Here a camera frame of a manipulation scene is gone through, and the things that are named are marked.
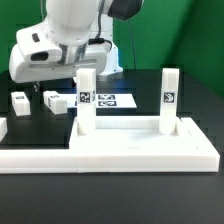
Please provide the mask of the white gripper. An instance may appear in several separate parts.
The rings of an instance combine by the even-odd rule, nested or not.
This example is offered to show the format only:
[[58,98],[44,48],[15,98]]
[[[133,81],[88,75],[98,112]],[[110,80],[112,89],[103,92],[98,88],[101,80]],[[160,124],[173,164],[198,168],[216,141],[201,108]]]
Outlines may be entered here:
[[95,69],[97,74],[105,70],[107,62],[107,52],[103,47],[89,46],[84,58],[76,63],[61,65],[58,63],[32,63],[26,62],[15,45],[12,49],[9,72],[11,79],[16,83],[34,83],[34,91],[40,92],[41,86],[38,81],[48,81],[56,79],[72,78],[80,68]]

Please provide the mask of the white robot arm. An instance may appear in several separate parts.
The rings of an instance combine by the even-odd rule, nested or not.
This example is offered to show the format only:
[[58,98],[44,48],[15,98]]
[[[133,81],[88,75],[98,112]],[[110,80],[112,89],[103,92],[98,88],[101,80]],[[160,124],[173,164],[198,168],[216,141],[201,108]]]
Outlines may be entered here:
[[102,15],[127,20],[144,0],[46,0],[43,22],[16,33],[9,73],[16,83],[72,78],[80,68],[102,73],[109,48],[91,35]]

